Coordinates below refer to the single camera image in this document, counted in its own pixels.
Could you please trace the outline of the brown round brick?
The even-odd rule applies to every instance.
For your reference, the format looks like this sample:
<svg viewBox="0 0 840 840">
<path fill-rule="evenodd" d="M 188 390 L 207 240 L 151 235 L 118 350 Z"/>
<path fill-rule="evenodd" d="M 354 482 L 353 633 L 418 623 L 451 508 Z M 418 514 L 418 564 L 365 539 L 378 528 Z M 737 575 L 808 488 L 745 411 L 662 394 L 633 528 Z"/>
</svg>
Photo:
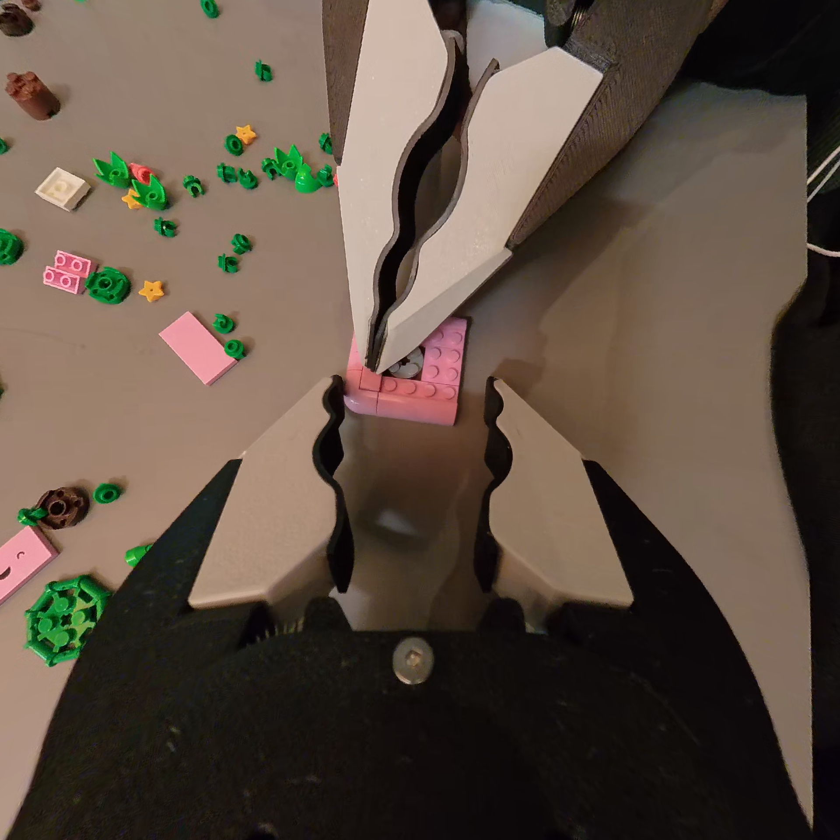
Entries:
<svg viewBox="0 0 840 840">
<path fill-rule="evenodd" d="M 60 101 L 33 71 L 8 73 L 5 92 L 36 121 L 47 121 L 60 112 Z"/>
</svg>

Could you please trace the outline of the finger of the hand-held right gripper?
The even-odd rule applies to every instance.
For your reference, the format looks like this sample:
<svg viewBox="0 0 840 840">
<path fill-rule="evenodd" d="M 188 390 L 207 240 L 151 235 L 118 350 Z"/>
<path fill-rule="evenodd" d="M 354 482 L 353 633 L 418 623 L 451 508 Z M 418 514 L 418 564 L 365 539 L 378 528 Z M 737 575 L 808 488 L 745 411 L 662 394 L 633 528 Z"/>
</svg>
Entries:
<svg viewBox="0 0 840 840">
<path fill-rule="evenodd" d="M 371 369 L 385 359 L 418 187 L 457 120 L 459 57 L 429 2 L 368 3 L 338 175 L 353 331 Z"/>
<path fill-rule="evenodd" d="M 465 116 L 455 191 L 417 245 L 404 293 L 377 333 L 378 372 L 509 260 L 514 228 L 603 78 L 559 47 L 504 70 L 489 64 Z"/>
</svg>

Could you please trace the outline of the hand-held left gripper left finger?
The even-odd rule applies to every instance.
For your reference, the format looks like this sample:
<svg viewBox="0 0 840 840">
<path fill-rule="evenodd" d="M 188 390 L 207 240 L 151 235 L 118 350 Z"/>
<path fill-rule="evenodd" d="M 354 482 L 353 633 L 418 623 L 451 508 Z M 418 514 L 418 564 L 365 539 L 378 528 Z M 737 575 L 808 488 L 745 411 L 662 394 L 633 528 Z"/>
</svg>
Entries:
<svg viewBox="0 0 840 840">
<path fill-rule="evenodd" d="M 302 614 L 347 592 L 354 540 L 334 474 L 343 459 L 343 380 L 324 377 L 241 455 L 188 601 L 263 602 Z"/>
</svg>

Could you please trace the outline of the scattered small green clips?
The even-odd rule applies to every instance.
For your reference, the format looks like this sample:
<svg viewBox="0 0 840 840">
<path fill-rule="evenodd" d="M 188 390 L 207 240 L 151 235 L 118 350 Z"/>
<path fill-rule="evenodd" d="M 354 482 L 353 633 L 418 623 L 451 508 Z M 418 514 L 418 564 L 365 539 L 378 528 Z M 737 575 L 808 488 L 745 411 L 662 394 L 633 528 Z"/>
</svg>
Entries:
<svg viewBox="0 0 840 840">
<path fill-rule="evenodd" d="M 259 81 L 273 81 L 272 68 L 263 62 L 261 59 L 255 61 L 255 75 Z M 326 154 L 332 154 L 332 138 L 327 132 L 321 133 L 318 139 L 319 148 Z M 235 132 L 226 136 L 224 140 L 225 150 L 233 156 L 241 156 L 245 152 L 246 146 L 243 145 L 237 138 Z M 275 173 L 272 171 L 271 165 L 273 156 L 265 158 L 261 162 L 261 171 L 271 181 L 278 178 L 286 179 L 282 176 L 272 178 Z M 333 168 L 326 164 L 317 172 L 311 172 L 318 175 L 322 184 L 322 188 L 334 186 L 333 183 Z M 253 190 L 259 185 L 259 179 L 251 170 L 244 170 L 241 167 L 235 167 L 230 164 L 221 163 L 217 166 L 217 177 L 224 183 L 237 183 L 244 189 Z M 190 197 L 199 197 L 204 195 L 205 191 L 203 184 L 196 176 L 187 175 L 182 180 L 182 185 Z M 156 218 L 154 221 L 154 229 L 162 236 L 170 237 L 175 233 L 174 224 L 163 218 Z M 249 253 L 253 249 L 253 244 L 249 237 L 245 234 L 236 234 L 231 239 L 232 255 L 222 254 L 217 257 L 218 267 L 226 274 L 235 274 L 238 272 L 238 258 Z M 235 322 L 226 314 L 217 314 L 214 317 L 213 329 L 221 335 L 228 335 L 235 329 Z M 245 357 L 245 346 L 239 339 L 229 339 L 224 342 L 225 352 L 241 360 Z"/>
</svg>

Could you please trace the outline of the green web piece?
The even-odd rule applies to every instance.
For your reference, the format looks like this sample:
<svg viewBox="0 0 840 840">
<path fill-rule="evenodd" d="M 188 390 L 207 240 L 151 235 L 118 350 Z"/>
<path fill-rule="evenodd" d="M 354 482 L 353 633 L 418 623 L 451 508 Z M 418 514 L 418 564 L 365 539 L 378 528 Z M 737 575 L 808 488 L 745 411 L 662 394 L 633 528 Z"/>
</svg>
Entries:
<svg viewBox="0 0 840 840">
<path fill-rule="evenodd" d="M 112 597 L 88 574 L 52 581 L 25 612 L 25 647 L 48 667 L 78 658 Z"/>
</svg>

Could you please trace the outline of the large pink smooth tile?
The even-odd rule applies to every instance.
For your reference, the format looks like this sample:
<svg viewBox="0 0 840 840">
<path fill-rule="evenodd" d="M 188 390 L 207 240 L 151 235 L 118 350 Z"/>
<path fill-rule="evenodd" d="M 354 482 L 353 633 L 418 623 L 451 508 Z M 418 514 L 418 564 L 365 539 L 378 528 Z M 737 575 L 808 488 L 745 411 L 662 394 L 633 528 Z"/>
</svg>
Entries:
<svg viewBox="0 0 840 840">
<path fill-rule="evenodd" d="M 214 384 L 238 364 L 190 311 L 160 331 L 159 337 L 204 385 Z"/>
</svg>

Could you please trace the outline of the brown round plate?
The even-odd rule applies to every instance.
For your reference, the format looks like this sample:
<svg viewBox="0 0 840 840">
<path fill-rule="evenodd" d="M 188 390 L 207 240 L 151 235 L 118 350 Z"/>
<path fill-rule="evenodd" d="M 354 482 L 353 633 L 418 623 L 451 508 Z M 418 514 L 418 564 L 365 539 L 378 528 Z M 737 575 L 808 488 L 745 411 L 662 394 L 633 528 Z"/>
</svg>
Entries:
<svg viewBox="0 0 840 840">
<path fill-rule="evenodd" d="M 66 529 L 78 525 L 87 516 L 90 498 L 83 488 L 63 486 L 44 493 L 36 507 L 45 512 L 38 520 L 41 528 Z"/>
</svg>

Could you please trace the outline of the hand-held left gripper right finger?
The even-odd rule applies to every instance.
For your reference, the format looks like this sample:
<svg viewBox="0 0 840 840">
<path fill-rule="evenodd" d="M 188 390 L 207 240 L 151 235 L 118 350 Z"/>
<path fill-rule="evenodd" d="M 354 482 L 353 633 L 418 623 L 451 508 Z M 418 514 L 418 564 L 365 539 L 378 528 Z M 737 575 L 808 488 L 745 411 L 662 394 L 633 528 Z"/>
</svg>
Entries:
<svg viewBox="0 0 840 840">
<path fill-rule="evenodd" d="M 486 383 L 485 463 L 474 570 L 521 608 L 627 608 L 631 587 L 581 453 L 500 378 Z"/>
</svg>

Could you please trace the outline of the white square tile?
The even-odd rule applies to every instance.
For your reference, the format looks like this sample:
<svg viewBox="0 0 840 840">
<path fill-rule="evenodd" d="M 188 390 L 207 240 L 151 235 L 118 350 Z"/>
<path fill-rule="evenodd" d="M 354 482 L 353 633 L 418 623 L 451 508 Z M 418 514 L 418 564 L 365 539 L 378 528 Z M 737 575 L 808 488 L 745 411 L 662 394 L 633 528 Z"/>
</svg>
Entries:
<svg viewBox="0 0 840 840">
<path fill-rule="evenodd" d="M 88 181 L 57 167 L 36 187 L 35 194 L 52 206 L 73 212 L 90 191 Z"/>
</svg>

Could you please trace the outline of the pink studded plate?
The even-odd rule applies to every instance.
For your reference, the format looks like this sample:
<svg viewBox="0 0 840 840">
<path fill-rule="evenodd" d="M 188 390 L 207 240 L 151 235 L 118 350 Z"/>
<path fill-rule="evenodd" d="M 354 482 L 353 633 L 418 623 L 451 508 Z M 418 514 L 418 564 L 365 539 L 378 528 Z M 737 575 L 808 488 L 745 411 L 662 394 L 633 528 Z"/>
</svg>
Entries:
<svg viewBox="0 0 840 840">
<path fill-rule="evenodd" d="M 450 317 L 422 342 L 422 382 L 459 388 L 469 321 Z"/>
</svg>

